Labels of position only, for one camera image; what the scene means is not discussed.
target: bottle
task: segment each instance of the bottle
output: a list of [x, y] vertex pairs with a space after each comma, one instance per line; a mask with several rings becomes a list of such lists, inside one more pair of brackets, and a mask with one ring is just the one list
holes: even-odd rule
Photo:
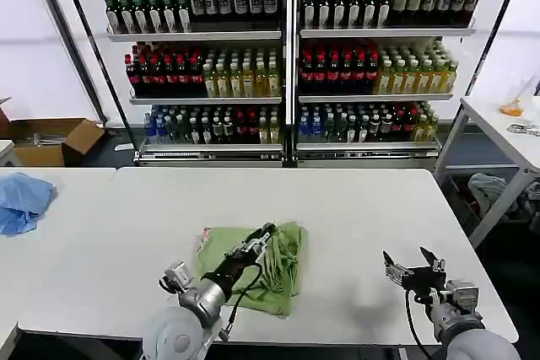
[[450, 25], [450, 5], [452, 0], [437, 0], [435, 7], [435, 24]]
[[390, 25], [399, 26], [403, 22], [403, 12], [405, 11], [405, 6], [407, 5], [407, 0], [393, 0], [391, 6], [391, 15], [390, 15]]
[[164, 33], [164, 26], [161, 13], [161, 7], [159, 5], [159, 0], [148, 0], [149, 3], [149, 14], [150, 18], [152, 20], [152, 25], [154, 27], [154, 33]]
[[418, 25], [419, 21], [419, 9], [422, 0], [407, 0], [407, 6], [405, 7], [404, 22], [409, 27]]
[[368, 29], [371, 27], [371, 22], [375, 16], [375, 0], [365, 0], [364, 3], [364, 19], [362, 27]]
[[250, 63], [242, 64], [242, 83], [244, 84], [244, 94], [246, 97], [253, 97], [253, 75], [251, 74]]
[[165, 16], [165, 22], [167, 23], [167, 28], [170, 33], [175, 33], [178, 31], [177, 23], [178, 18], [176, 17], [176, 5], [174, 0], [163, 0], [163, 15]]
[[189, 18], [189, 12], [187, 10], [186, 0], [178, 0], [177, 15], [180, 18], [180, 24], [182, 30], [185, 33], [192, 32], [192, 22]]
[[459, 27], [462, 21], [462, 10], [465, 0], [452, 0], [450, 5], [450, 24]]
[[133, 14], [141, 33], [149, 34], [149, 27], [152, 26], [152, 20], [149, 19], [149, 11], [144, 5], [143, 0], [133, 0]]
[[136, 34], [138, 31], [138, 26], [135, 24], [135, 19], [132, 15], [132, 5], [129, 0], [120, 0], [120, 10], [122, 20], [124, 21], [124, 26], [126, 27], [126, 32], [128, 34]]
[[257, 97], [268, 97], [268, 77], [264, 68], [264, 62], [256, 63], [255, 94]]
[[218, 97], [218, 78], [213, 72], [209, 63], [205, 63], [202, 68], [204, 69], [204, 85], [206, 86], [206, 91], [208, 97]]
[[328, 14], [330, 13], [330, 3], [328, 0], [321, 0], [318, 6], [318, 18], [319, 18], [319, 29], [325, 30], [328, 26]]
[[420, 76], [420, 80], [418, 81], [418, 89], [416, 91], [416, 94], [426, 94], [429, 90], [429, 80], [433, 76], [431, 73], [431, 65], [432, 61], [430, 59], [424, 60], [424, 64], [422, 65], [422, 75]]
[[413, 138], [412, 141], [418, 142], [422, 141], [425, 134], [425, 127], [427, 125], [428, 116], [426, 114], [420, 115], [420, 120], [418, 121], [418, 124], [415, 126], [413, 131]]
[[248, 5], [247, 0], [235, 0], [235, 13], [241, 18], [247, 17]]
[[313, 28], [313, 18], [315, 17], [314, 0], [304, 0], [302, 3], [302, 21], [304, 28], [310, 30]]
[[403, 70], [405, 69], [405, 61], [400, 59], [396, 63], [396, 72], [394, 74], [394, 80], [392, 81], [391, 93], [400, 94], [402, 92], [403, 85]]
[[278, 0], [263, 0], [264, 14], [267, 17], [275, 17], [278, 14]]
[[225, 73], [225, 68], [223, 63], [218, 62], [216, 65], [217, 77], [218, 77], [218, 91], [219, 97], [230, 97], [230, 81]]
[[270, 88], [270, 97], [279, 97], [281, 96], [281, 88], [279, 87], [277, 63], [275, 61], [270, 61], [268, 63], [268, 68], [268, 87]]
[[390, 77], [392, 75], [392, 63], [390, 61], [384, 61], [382, 68], [381, 78], [379, 79], [379, 87], [375, 94], [389, 94], [388, 84], [390, 83]]
[[345, 2], [336, 0], [333, 6], [333, 28], [339, 30], [343, 27], [343, 16], [345, 14]]
[[439, 93], [451, 94], [454, 88], [457, 74], [457, 62], [451, 62], [447, 73], [443, 73], [440, 79]]
[[390, 0], [380, 0], [378, 4], [379, 13], [377, 14], [377, 29], [386, 27], [388, 14], [390, 13]]
[[250, 0], [250, 13], [254, 18], [262, 16], [263, 1], [262, 0]]

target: dark bottle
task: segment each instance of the dark bottle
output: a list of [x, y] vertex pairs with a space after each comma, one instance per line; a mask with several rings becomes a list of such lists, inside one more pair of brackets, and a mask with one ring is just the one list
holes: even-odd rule
[[435, 24], [450, 25], [450, 5], [452, 0], [437, 0], [435, 7]]
[[420, 25], [433, 25], [435, 23], [435, 6], [437, 0], [422, 0], [420, 3], [418, 23]]
[[390, 11], [390, 26], [399, 26], [402, 25], [403, 21], [403, 12], [405, 11], [405, 6], [407, 5], [407, 0], [393, 0], [391, 11]]
[[238, 17], [247, 18], [249, 6], [247, 0], [235, 0], [235, 13]]
[[461, 25], [462, 10], [465, 0], [452, 0], [450, 5], [450, 24], [453, 26]]
[[407, 0], [407, 7], [404, 13], [404, 23], [409, 27], [419, 25], [419, 10], [422, 0]]
[[355, 29], [358, 26], [358, 19], [360, 16], [360, 0], [350, 0], [347, 9], [347, 28]]
[[118, 8], [116, 0], [105, 0], [105, 4], [107, 5], [105, 12], [107, 14], [107, 18], [109, 19], [111, 33], [125, 34], [124, 32], [122, 32], [122, 13], [120, 11], [120, 8]]

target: white tabletop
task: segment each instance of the white tabletop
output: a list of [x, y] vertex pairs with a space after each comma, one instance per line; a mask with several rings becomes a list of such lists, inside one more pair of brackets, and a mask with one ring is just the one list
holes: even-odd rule
[[510, 159], [521, 167], [540, 171], [540, 138], [507, 131], [510, 124], [527, 124], [520, 117], [499, 111], [500, 104], [467, 96], [462, 98], [467, 114]]
[[52, 183], [56, 196], [35, 230], [13, 237], [0, 235], [0, 349], [24, 312], [24, 302], [40, 294], [37, 286], [70, 234], [88, 224], [84, 218], [116, 170], [0, 168], [0, 176], [15, 172]]
[[[158, 286], [174, 261], [192, 262], [204, 227], [295, 220], [307, 229], [300, 295], [279, 319], [240, 309], [230, 340], [278, 345], [412, 345], [404, 291], [385, 277], [382, 251], [480, 287], [486, 327], [517, 340], [505, 308], [431, 174], [421, 169], [123, 168], [93, 227], [81, 227], [38, 287], [19, 327], [141, 338], [155, 311], [175, 305]], [[228, 317], [230, 309], [222, 316]], [[414, 323], [435, 343], [424, 307]]]

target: yellow bottle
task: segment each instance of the yellow bottle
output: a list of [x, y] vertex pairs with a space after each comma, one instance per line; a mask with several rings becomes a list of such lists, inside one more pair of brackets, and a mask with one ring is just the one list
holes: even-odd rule
[[268, 97], [268, 77], [264, 69], [264, 62], [257, 62], [256, 69], [255, 95], [257, 97]]
[[425, 59], [422, 65], [422, 75], [420, 77], [420, 82], [418, 83], [417, 94], [426, 94], [429, 90], [429, 82], [433, 76], [431, 73], [431, 64], [433, 62], [430, 59]]
[[454, 88], [454, 82], [456, 81], [457, 74], [457, 62], [451, 62], [449, 71], [443, 74], [442, 79], [440, 80], [439, 92], [444, 94], [452, 93]]
[[402, 92], [404, 69], [405, 69], [405, 61], [403, 59], [397, 60], [396, 73], [394, 75], [394, 80], [391, 84], [392, 94], [400, 94]]
[[253, 75], [251, 74], [250, 62], [246, 59], [242, 64], [242, 83], [244, 85], [244, 95], [253, 97]]

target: white wall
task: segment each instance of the white wall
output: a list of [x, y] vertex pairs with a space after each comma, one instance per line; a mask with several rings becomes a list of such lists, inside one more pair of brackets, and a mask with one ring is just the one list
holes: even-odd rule
[[10, 119], [99, 120], [44, 0], [0, 0], [0, 96]]

